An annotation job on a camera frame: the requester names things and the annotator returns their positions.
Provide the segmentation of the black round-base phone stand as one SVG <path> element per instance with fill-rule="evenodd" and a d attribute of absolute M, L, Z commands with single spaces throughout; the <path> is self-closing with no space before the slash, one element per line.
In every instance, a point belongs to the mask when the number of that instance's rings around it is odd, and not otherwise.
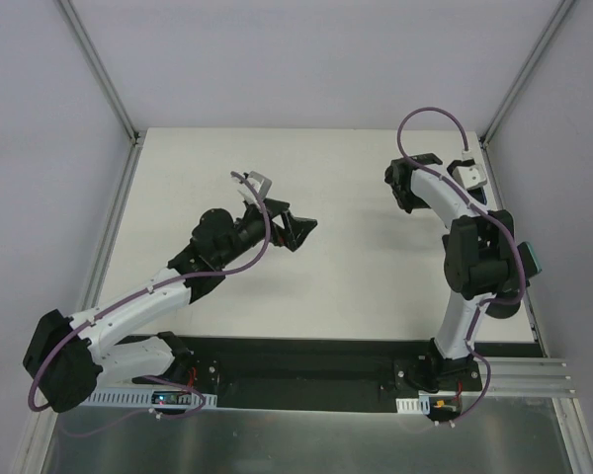
<path fill-rule="evenodd" d="M 521 301 L 518 298 L 507 298 L 496 295 L 483 301 L 485 314 L 493 319 L 506 320 L 513 317 L 520 309 Z"/>

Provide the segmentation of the black phone blue edge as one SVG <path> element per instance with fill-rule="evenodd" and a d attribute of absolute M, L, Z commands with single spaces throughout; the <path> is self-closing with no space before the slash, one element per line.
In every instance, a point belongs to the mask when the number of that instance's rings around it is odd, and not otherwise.
<path fill-rule="evenodd" d="M 529 285 L 531 279 L 542 272 L 542 264 L 540 263 L 535 253 L 534 247 L 530 242 L 521 242 L 517 246 L 517 250 L 523 265 L 526 285 Z"/>

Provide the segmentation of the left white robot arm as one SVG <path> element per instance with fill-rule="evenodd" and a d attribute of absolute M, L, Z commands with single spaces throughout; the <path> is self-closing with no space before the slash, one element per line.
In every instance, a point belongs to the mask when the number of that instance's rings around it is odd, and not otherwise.
<path fill-rule="evenodd" d="M 45 409 L 63 413 L 96 389 L 131 379 L 155 376 L 193 386 L 198 362 L 172 332 L 134 343 L 125 338 L 207 296 L 230 275 L 228 265 L 256 245 L 294 252 L 316 225 L 270 198 L 262 207 L 246 204 L 239 218 L 223 208 L 208 210 L 189 244 L 141 288 L 70 316 L 52 310 L 41 317 L 23 359 L 30 393 L 43 395 Z"/>

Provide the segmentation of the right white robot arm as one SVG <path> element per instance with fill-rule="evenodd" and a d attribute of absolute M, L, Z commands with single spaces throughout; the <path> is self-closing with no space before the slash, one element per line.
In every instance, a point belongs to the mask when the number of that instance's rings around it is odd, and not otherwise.
<path fill-rule="evenodd" d="M 442 243 L 451 294 L 444 320 L 424 357 L 405 370 L 411 387 L 436 393 L 473 370 L 474 340 L 493 300 L 520 304 L 516 296 L 506 297 L 513 281 L 523 283 L 513 220 L 509 212 L 476 201 L 432 153 L 391 161 L 384 181 L 401 209 L 430 209 L 448 230 Z"/>

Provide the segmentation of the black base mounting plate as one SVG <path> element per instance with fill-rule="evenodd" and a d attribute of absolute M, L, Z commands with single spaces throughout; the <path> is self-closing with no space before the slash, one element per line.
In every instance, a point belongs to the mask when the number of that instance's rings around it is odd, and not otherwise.
<path fill-rule="evenodd" d="M 220 408 L 393 413 L 420 392 L 462 396 L 481 389 L 477 363 L 466 356 L 435 380 L 426 341 L 343 341 L 183 337 L 183 367 L 161 383 L 191 385 Z"/>

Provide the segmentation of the left aluminium frame post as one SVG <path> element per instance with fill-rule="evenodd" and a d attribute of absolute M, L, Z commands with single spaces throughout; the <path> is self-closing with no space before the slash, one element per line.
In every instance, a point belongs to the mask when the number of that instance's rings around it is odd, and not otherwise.
<path fill-rule="evenodd" d="M 80 49 L 86 64 L 129 142 L 132 145 L 140 146 L 143 134 L 130 118 L 127 108 L 74 3 L 69 0 L 58 0 L 54 1 L 54 4 L 66 22 L 77 47 Z"/>

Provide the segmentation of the aluminium frame post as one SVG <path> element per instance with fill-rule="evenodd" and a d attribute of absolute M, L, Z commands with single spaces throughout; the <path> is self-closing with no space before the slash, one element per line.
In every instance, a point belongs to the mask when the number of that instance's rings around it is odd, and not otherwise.
<path fill-rule="evenodd" d="M 80 49 L 86 64 L 129 142 L 132 145 L 140 146 L 143 134 L 130 118 L 127 108 L 74 3 L 69 0 L 58 0 L 54 1 L 54 4 L 66 22 L 77 47 Z"/>
<path fill-rule="evenodd" d="M 520 95 L 525 91 L 528 82 L 534 77 L 541 61 L 549 52 L 554 38 L 557 36 L 560 29 L 567 21 L 569 14 L 577 4 L 578 1 L 576 0 L 561 0 L 555 5 L 551 16 L 545 23 L 531 50 L 520 66 L 487 128 L 481 134 L 479 142 L 482 149 L 488 147 L 502 123 L 506 120 L 508 114 L 516 105 Z"/>

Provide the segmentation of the right aluminium frame post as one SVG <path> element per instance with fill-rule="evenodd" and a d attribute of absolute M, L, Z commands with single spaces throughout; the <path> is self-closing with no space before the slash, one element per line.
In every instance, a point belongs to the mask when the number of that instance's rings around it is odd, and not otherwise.
<path fill-rule="evenodd" d="M 487 128 L 481 134 L 479 142 L 482 149 L 488 147 L 502 123 L 506 120 L 508 114 L 516 105 L 520 95 L 525 91 L 528 82 L 534 77 L 541 61 L 549 52 L 554 38 L 557 36 L 560 29 L 567 21 L 569 14 L 577 4 L 578 1 L 576 0 L 561 0 L 555 5 L 551 16 L 545 23 L 531 50 L 520 66 Z"/>

